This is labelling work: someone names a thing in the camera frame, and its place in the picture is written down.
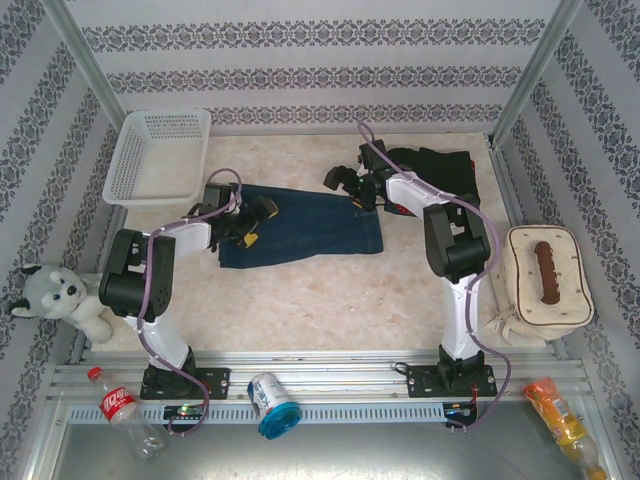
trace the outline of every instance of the blue can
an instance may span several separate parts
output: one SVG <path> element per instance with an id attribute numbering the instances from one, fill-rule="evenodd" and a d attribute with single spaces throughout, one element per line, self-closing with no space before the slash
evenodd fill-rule
<path id="1" fill-rule="evenodd" d="M 300 421 L 300 405 L 291 401 L 278 379 L 270 373 L 253 377 L 247 393 L 260 422 L 258 432 L 267 440 L 287 433 Z"/>

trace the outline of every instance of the patterned wallpaper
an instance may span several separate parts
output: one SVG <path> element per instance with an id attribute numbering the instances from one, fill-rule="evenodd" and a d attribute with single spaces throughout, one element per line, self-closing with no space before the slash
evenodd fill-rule
<path id="1" fill-rule="evenodd" d="M 558 0 L 68 1 L 127 111 L 214 133 L 485 131 Z"/>
<path id="2" fill-rule="evenodd" d="M 75 330 L 15 318 L 27 262 L 95 271 L 117 134 L 37 0 L 0 7 L 0 479 L 18 473 L 52 365 Z"/>
<path id="3" fill-rule="evenodd" d="M 639 8 L 589 1 L 503 146 L 528 223 L 580 243 L 597 316 L 566 338 L 583 358 L 623 478 L 640 477 Z"/>

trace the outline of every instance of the marble floor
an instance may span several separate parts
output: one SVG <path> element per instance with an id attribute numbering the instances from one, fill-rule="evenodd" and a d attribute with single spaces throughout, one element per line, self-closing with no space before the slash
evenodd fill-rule
<path id="1" fill-rule="evenodd" d="M 501 236 L 509 228 L 482 134 L 381 135 L 387 146 L 468 150 L 476 163 L 482 210 Z M 359 135 L 212 137 L 205 178 L 232 167 L 245 183 L 327 192 L 326 172 L 357 167 Z M 218 181 L 232 180 L 220 176 Z M 184 215 L 188 206 L 132 209 L 128 228 L 151 231 Z M 195 350 L 411 350 L 436 348 L 445 315 L 443 286 L 429 269 L 422 222 L 380 211 L 384 252 L 316 256 L 247 270 L 221 269 L 217 254 L 196 253 L 177 261 L 170 312 Z M 480 325 L 495 316 L 489 279 L 481 285 Z M 113 338 L 93 351 L 141 350 L 133 330 L 110 312 Z M 508 347 L 485 328 L 480 337 Z M 510 336 L 512 346 L 538 349 L 543 341 Z"/>

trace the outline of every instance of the wire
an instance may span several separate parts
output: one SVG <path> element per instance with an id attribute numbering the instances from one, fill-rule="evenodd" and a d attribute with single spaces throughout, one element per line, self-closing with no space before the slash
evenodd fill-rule
<path id="1" fill-rule="evenodd" d="M 478 216 L 484 222 L 484 224 L 488 227 L 489 232 L 491 233 L 491 237 L 493 238 L 493 243 L 495 245 L 495 252 L 493 257 L 489 260 L 489 264 L 486 266 L 486 268 L 482 272 L 480 272 L 473 280 L 471 280 L 467 287 L 467 295 L 465 296 L 465 304 L 464 304 L 465 323 L 467 327 L 467 332 L 469 334 L 469 337 L 471 337 L 471 340 L 473 340 L 473 342 L 481 350 L 484 350 L 486 352 L 491 353 L 492 355 L 500 357 L 506 364 L 507 373 L 505 375 L 504 382 L 502 383 L 502 387 L 500 387 L 500 390 L 498 391 L 496 398 L 494 398 L 493 402 L 491 402 L 491 405 L 489 405 L 489 408 L 487 408 L 486 412 L 480 418 L 478 418 L 473 424 L 471 424 L 467 428 L 467 430 L 476 428 L 495 409 L 496 405 L 498 404 L 498 401 L 500 401 L 500 399 L 504 395 L 504 392 L 507 390 L 507 386 L 509 385 L 509 381 L 511 380 L 511 361 L 509 360 L 509 358 L 504 353 L 499 352 L 483 344 L 478 339 L 478 337 L 476 337 L 475 332 L 471 327 L 471 299 L 474 295 L 474 288 L 477 288 L 477 286 L 480 283 L 480 280 L 482 280 L 493 269 L 493 267 L 495 267 L 495 265 L 498 262 L 498 259 L 500 258 L 500 252 L 502 250 L 500 236 L 498 235 L 498 231 L 496 230 L 496 226 L 493 224 L 493 222 L 478 208 L 474 207 L 470 203 L 465 202 L 464 200 L 460 200 L 455 195 L 444 192 L 434 187 L 433 185 L 425 182 L 421 178 L 418 178 L 417 176 L 413 177 L 409 175 L 408 172 L 402 170 L 393 160 L 391 160 L 384 152 L 382 152 L 378 147 L 375 146 L 375 144 L 373 143 L 375 141 L 375 138 L 373 137 L 373 131 L 371 130 L 371 127 L 369 127 L 367 124 L 365 124 L 364 122 L 358 122 L 358 131 L 360 132 L 360 135 L 362 135 L 362 137 L 364 138 L 365 142 L 367 142 L 367 145 L 369 145 L 369 147 L 371 147 L 371 149 L 374 152 L 376 152 L 380 156 L 380 158 L 382 158 L 382 160 L 384 160 L 397 173 L 405 177 L 407 180 L 409 180 L 409 182 L 416 184 L 419 187 L 422 187 L 424 190 L 426 190 L 430 194 L 435 195 L 437 198 L 442 198 L 451 203 L 455 203 L 456 205 L 466 208 L 471 213 Z"/>
<path id="2" fill-rule="evenodd" d="M 215 177 L 216 175 L 222 172 L 229 172 L 233 174 L 238 181 L 238 189 L 236 190 L 235 196 L 232 196 L 231 200 L 229 200 L 229 202 L 225 206 L 220 207 L 219 209 L 213 212 L 207 213 L 206 215 L 201 215 L 199 217 L 184 218 L 178 222 L 169 223 L 163 227 L 157 228 L 153 232 L 151 232 L 151 235 L 149 235 L 149 238 L 147 240 L 147 260 L 146 260 L 147 263 L 146 263 L 146 269 L 144 272 L 144 277 L 145 277 L 144 296 L 142 297 L 142 306 L 140 307 L 140 313 L 138 314 L 138 318 L 136 322 L 138 339 L 140 340 L 140 343 L 142 344 L 144 349 L 147 351 L 147 353 L 154 360 L 156 360 L 158 363 L 168 368 L 172 372 L 177 373 L 181 377 L 186 378 L 190 382 L 193 382 L 194 384 L 196 384 L 200 388 L 200 390 L 202 390 L 202 393 L 204 395 L 204 400 L 202 401 L 203 411 L 202 411 L 202 415 L 200 416 L 200 420 L 198 420 L 198 423 L 193 425 L 189 430 L 181 432 L 180 433 L 181 437 L 185 437 L 187 435 L 194 433 L 198 428 L 200 428 L 200 426 L 207 419 L 209 415 L 209 403 L 210 403 L 209 390 L 200 380 L 189 375 L 188 373 L 183 372 L 179 368 L 174 367 L 169 362 L 167 362 L 164 358 L 161 358 L 160 355 L 158 355 L 158 353 L 155 352 L 153 348 L 151 348 L 151 345 L 149 345 L 149 343 L 147 342 L 147 339 L 144 336 L 144 330 L 143 330 L 144 321 L 145 321 L 144 316 L 147 313 L 147 309 L 149 308 L 149 300 L 151 297 L 151 279 L 153 278 L 153 242 L 160 235 L 167 234 L 178 227 L 183 227 L 184 225 L 190 225 L 193 223 L 204 223 L 203 220 L 207 220 L 208 218 L 212 218 L 212 217 L 217 217 L 218 215 L 221 215 L 224 212 L 228 211 L 231 207 L 234 207 L 235 205 L 237 205 L 238 202 L 241 202 L 242 180 L 240 179 L 240 175 L 238 174 L 238 172 L 236 172 L 235 170 L 231 168 L 220 168 L 209 176 L 209 178 L 207 179 L 207 183 L 209 183 L 213 177 Z M 167 425 L 167 430 L 171 435 L 176 434 L 176 432 L 174 432 L 172 428 L 173 421 L 175 420 L 175 418 L 176 417 L 172 418 L 169 421 L 169 425 Z"/>

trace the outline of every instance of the bottle cap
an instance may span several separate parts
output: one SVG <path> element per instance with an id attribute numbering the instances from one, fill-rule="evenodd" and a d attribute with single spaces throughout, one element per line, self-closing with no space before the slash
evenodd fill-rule
<path id="1" fill-rule="evenodd" d="M 607 480 L 607 474 L 600 467 L 594 468 L 587 472 L 589 480 Z"/>
<path id="2" fill-rule="evenodd" d="M 87 373 L 87 377 L 89 377 L 89 380 L 93 381 L 100 375 L 102 375 L 102 373 L 103 372 L 100 367 L 93 367 L 91 370 L 89 370 L 89 373 Z"/>

